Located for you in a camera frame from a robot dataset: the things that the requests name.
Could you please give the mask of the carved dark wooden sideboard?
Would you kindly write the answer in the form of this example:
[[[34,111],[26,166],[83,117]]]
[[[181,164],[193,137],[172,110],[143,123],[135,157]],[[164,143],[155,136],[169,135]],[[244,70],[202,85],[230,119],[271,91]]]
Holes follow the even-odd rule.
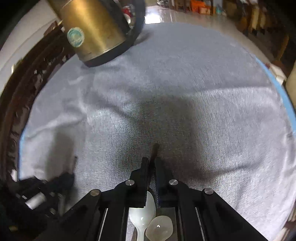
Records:
[[[73,55],[63,33],[53,23],[46,35],[20,61],[1,93],[1,181],[11,183],[19,168],[19,147],[33,103],[54,73]]]

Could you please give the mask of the brass electric kettle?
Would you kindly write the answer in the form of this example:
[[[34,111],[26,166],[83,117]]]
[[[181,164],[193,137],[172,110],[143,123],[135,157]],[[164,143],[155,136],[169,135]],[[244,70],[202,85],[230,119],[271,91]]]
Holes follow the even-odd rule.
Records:
[[[130,1],[133,25],[115,1],[49,1],[65,34],[87,67],[105,64],[127,51],[142,32],[145,2]]]

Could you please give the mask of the grey table cloth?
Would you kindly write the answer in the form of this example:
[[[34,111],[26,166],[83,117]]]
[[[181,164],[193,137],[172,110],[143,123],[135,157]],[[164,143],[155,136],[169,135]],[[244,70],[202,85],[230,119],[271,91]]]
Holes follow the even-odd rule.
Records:
[[[74,205],[126,180],[159,144],[175,178],[210,187],[268,240],[295,202],[295,112],[266,66],[198,25],[145,26],[93,68],[69,59],[34,101],[20,141],[21,179],[51,179],[77,156]]]

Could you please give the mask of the white plastic spoon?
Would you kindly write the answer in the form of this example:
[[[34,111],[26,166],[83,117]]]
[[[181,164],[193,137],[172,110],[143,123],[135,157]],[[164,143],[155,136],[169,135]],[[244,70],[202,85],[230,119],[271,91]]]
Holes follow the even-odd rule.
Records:
[[[137,241],[144,241],[145,230],[156,217],[156,206],[152,194],[147,191],[144,208],[130,208],[129,219],[137,230]]]

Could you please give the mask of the translucent white spoon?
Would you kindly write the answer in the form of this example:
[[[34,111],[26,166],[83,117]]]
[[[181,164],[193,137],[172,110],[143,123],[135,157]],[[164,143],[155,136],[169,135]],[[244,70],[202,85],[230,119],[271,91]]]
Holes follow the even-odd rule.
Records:
[[[151,241],[165,241],[173,234],[173,222],[170,217],[155,217],[147,227],[145,236]]]

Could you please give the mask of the dark chopstick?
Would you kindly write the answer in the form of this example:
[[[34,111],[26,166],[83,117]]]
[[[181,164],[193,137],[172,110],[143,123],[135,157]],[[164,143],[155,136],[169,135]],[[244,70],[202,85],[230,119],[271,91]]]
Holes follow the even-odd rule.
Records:
[[[154,174],[154,169],[155,169],[154,161],[155,161],[156,157],[158,156],[158,151],[159,151],[159,144],[154,143],[154,145],[152,146],[152,153],[151,153],[151,157],[150,157],[149,165],[148,165],[148,170],[147,170],[147,188],[149,188],[152,176]]]

